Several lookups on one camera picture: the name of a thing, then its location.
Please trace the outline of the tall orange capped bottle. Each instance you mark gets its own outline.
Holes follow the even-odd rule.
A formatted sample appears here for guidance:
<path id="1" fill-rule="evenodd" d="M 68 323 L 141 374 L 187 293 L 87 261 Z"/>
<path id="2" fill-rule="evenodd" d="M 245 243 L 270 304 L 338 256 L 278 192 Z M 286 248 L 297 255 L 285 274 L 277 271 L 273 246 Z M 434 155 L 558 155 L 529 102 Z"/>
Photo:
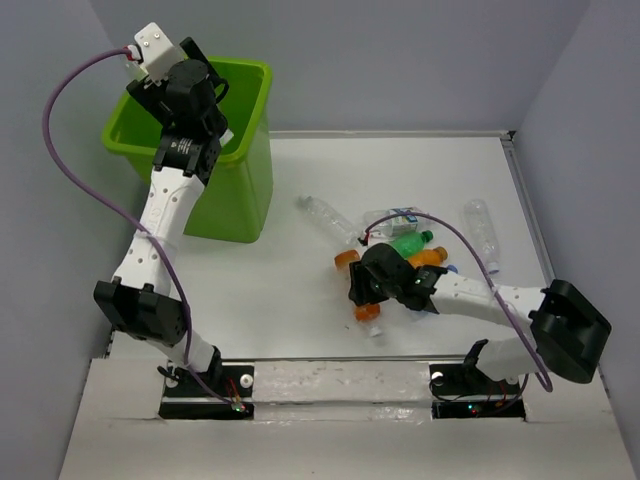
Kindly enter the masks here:
<path id="1" fill-rule="evenodd" d="M 334 257 L 334 266 L 340 278 L 340 288 L 343 290 L 345 303 L 355 322 L 369 338 L 379 341 L 382 338 L 383 330 L 380 325 L 379 316 L 381 314 L 378 304 L 366 304 L 357 306 L 348 298 L 351 285 L 349 266 L 360 260 L 360 253 L 356 249 L 345 250 Z"/>

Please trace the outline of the clear crushed bottle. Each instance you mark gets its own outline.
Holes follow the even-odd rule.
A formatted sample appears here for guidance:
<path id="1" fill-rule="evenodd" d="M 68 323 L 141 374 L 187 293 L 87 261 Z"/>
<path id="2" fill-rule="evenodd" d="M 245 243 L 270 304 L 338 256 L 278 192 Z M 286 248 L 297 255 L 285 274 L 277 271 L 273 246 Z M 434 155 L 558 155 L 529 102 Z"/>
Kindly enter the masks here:
<path id="1" fill-rule="evenodd" d="M 302 195 L 297 198 L 296 206 L 314 228 L 338 249 L 351 249 L 359 244 L 359 230 L 355 224 L 326 201 Z"/>

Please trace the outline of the clear bottle blue cap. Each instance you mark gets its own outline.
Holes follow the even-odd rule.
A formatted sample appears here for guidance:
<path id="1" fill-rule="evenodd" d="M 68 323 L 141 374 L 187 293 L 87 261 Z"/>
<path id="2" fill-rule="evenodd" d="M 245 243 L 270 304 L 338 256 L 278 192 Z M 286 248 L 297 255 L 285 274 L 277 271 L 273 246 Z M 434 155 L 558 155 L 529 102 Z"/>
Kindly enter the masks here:
<path id="1" fill-rule="evenodd" d="M 463 218 L 469 234 L 469 240 L 481 258 L 487 272 L 495 275 L 500 272 L 500 249 L 498 238 L 484 200 L 473 199 L 463 206 Z"/>

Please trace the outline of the clear bottle white cap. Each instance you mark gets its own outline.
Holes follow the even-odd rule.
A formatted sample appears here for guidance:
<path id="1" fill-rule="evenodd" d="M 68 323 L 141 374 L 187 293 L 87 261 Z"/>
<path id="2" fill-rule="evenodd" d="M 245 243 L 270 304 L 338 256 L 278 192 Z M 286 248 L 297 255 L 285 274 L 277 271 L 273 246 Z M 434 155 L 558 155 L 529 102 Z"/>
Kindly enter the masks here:
<path id="1" fill-rule="evenodd" d="M 227 129 L 224 134 L 220 137 L 220 144 L 222 146 L 227 145 L 234 137 L 233 132 L 230 129 Z"/>

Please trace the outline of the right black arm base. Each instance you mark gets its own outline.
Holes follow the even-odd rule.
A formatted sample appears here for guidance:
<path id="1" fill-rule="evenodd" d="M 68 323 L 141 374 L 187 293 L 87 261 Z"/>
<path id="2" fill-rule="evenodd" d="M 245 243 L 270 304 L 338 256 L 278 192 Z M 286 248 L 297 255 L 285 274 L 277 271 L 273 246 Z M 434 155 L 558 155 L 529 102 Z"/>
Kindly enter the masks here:
<path id="1" fill-rule="evenodd" d="M 526 419 L 522 400 L 525 384 L 494 381 L 477 368 L 487 343 L 477 341 L 461 362 L 429 366 L 433 419 Z"/>

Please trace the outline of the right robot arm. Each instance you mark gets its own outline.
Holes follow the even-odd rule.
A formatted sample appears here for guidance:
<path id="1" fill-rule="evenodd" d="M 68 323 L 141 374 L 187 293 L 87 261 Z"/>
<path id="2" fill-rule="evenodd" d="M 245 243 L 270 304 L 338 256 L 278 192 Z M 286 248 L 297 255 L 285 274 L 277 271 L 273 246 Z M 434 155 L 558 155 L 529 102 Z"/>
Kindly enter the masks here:
<path id="1" fill-rule="evenodd" d="M 570 282 L 545 288 L 496 285 L 447 268 L 414 266 L 388 244 L 376 244 L 349 266 L 356 305 L 394 300 L 412 311 L 459 315 L 514 330 L 507 340 L 474 343 L 460 368 L 462 384 L 482 392 L 525 374 L 592 381 L 612 331 L 604 315 Z"/>

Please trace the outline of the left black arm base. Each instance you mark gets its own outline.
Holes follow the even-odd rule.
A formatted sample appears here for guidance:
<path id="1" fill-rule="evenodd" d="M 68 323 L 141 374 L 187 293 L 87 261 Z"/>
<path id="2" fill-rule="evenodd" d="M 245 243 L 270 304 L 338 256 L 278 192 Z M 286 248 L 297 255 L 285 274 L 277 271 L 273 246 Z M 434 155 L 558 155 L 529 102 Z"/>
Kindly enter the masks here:
<path id="1" fill-rule="evenodd" d="M 200 374 L 207 388 L 171 362 L 156 370 L 163 377 L 159 406 L 162 419 L 236 421 L 254 418 L 253 363 L 223 362 L 217 382 Z"/>

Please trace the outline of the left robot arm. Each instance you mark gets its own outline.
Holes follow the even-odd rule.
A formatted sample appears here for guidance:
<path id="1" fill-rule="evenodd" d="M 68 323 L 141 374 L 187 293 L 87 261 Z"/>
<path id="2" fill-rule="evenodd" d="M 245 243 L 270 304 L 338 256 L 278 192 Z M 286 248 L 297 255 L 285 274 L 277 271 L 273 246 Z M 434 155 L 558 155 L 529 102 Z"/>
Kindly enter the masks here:
<path id="1" fill-rule="evenodd" d="M 192 38 L 184 39 L 162 78 L 146 75 L 127 91 L 162 126 L 145 207 L 122 263 L 100 281 L 94 299 L 115 330 L 145 341 L 186 372 L 195 392 L 221 383 L 217 347 L 194 332 L 173 262 L 191 212 L 232 134 L 219 109 L 229 84 Z"/>

